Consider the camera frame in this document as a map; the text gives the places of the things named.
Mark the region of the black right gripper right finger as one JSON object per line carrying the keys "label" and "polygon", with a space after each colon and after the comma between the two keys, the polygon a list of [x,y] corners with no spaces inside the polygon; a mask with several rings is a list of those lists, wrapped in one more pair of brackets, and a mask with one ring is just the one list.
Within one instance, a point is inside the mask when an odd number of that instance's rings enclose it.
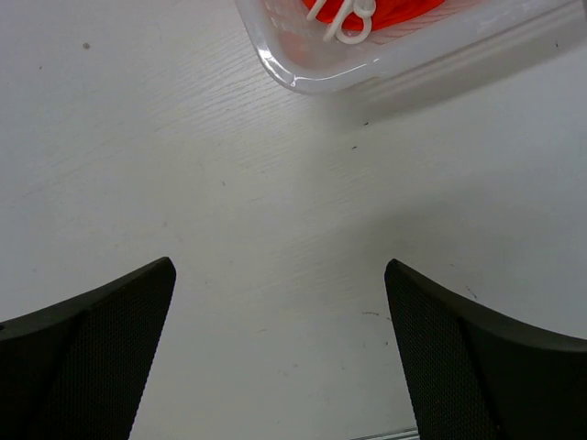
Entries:
{"label": "black right gripper right finger", "polygon": [[585,340],[498,313],[397,259],[384,281],[420,438],[585,438]]}

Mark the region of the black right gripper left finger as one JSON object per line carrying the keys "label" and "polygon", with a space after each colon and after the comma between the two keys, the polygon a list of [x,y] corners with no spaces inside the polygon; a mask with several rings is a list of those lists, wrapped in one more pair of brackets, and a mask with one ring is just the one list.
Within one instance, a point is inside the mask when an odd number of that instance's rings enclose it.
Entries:
{"label": "black right gripper left finger", "polygon": [[129,438],[175,280],[159,258],[2,322],[2,438]]}

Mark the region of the orange shorts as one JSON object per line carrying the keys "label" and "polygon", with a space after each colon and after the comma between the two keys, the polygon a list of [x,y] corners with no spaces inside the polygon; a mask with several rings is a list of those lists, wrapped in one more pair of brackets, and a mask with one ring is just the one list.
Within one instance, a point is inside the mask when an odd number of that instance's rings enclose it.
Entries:
{"label": "orange shorts", "polygon": [[363,42],[372,31],[404,23],[441,6],[441,0],[304,0],[306,20],[327,25],[324,41]]}

